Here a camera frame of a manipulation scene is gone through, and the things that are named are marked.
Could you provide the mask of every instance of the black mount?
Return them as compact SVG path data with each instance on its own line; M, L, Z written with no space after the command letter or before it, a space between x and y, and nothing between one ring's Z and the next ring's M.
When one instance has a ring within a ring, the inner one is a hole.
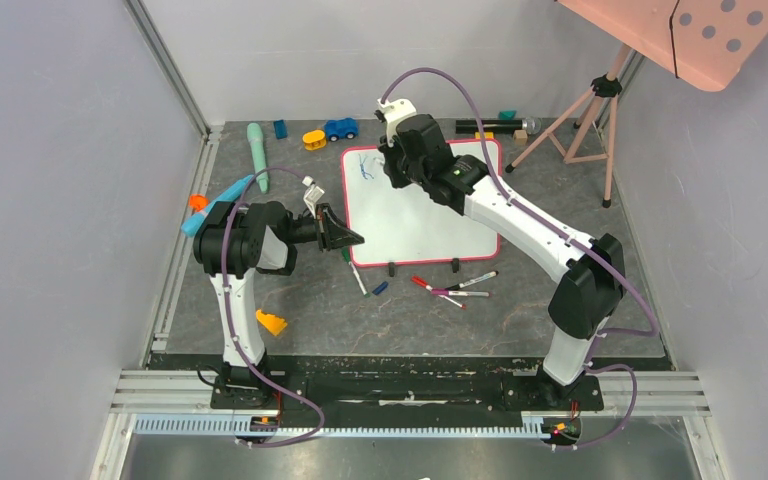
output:
M622 85L616 78L608 80L608 75L602 75L596 77L590 82L590 86L593 87L593 94L602 98L613 98L622 93Z
M593 241L590 249L625 275L619 240L606 233ZM549 317L567 335L578 339L590 338L596 333L599 323L614 313L625 289L587 255L568 266L570 269L561 277L549 302Z
M384 173L393 188L416 183L435 203L463 215L464 198L487 174L487 165L472 155L455 156L440 125L431 115L419 114L396 126L393 146L382 137Z
M580 411L604 409L595 377L582 378L566 399L547 396L544 379L534 374L541 361L538 357L271 355L261 371L319 405L325 411L325 426L333 428L521 427L523 411L552 411L560 417L571 410L572 400L579 402ZM630 361L641 370L669 371L671 365L666 359L655 358L594 361L596 368L622 361ZM156 354L149 363L150 370L199 367L221 369L222 356ZM283 374L268 373L278 371ZM380 405L382 400L411 396L417 401L446 403ZM214 394L211 406L279 410L282 426L317 425L319 418L310 407L286 396L280 396L279 404L279 398L271 397L266 405L257 407L261 401L254 398L229 399Z
M267 356L264 354L258 371L268 372ZM263 383L248 368L232 367L223 363L213 384L210 408L214 410L240 410L263 408L272 397L272 388Z
M573 402L578 402L582 410L605 408L599 379L584 373L569 385L561 386L540 365L536 375L505 377L502 386L507 392L505 404L513 410L569 411Z

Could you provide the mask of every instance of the connector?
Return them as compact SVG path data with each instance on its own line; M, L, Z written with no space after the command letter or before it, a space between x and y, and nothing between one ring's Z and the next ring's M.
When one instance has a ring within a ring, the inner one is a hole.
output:
M307 183L309 178L310 177L305 177L305 180L302 182L305 185L308 185L307 190L305 190L303 199L305 205L307 205L307 209L310 210L310 213L316 216L316 202L318 202L319 199L325 195L325 190L319 188L315 183L313 183L313 179L311 179L310 183Z
M381 112L381 116L383 116L384 120L387 122L387 145L392 147L393 137L396 135L396 126L398 126L402 120L416 115L416 108L414 108L410 100L404 98L384 103L381 103L381 99L379 98L378 107L378 111Z

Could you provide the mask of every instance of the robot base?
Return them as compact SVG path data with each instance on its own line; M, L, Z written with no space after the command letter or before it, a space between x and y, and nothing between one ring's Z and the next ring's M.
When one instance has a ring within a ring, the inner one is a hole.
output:
M264 355L257 369L269 371ZM210 408L214 410L242 410L266 408L270 403L277 402L272 395L272 388L257 378L251 370L245 367L232 367L223 363L214 383Z
M570 410L572 402L578 402L579 410L601 411L605 408L599 379L582 373L567 386L560 386L544 371L541 365L534 376L506 377L502 381L505 405L522 410Z

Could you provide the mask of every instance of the yellow toy block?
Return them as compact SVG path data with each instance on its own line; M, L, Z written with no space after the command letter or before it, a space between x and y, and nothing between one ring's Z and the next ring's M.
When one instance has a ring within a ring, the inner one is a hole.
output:
M325 146L325 132L322 130L307 132L302 135L302 142L304 142L306 149L318 150Z
M287 327L287 322L283 318L277 315L272 315L271 313L263 313L263 310L255 312L255 316L257 317L257 321L260 322L264 328L269 330L269 333L276 337Z

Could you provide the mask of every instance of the small blue block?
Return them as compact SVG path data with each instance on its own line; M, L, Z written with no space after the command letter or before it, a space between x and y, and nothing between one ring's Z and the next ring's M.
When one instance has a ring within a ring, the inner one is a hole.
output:
M275 120L272 122L272 127L275 128L275 138L279 140L287 138L287 124L284 120Z

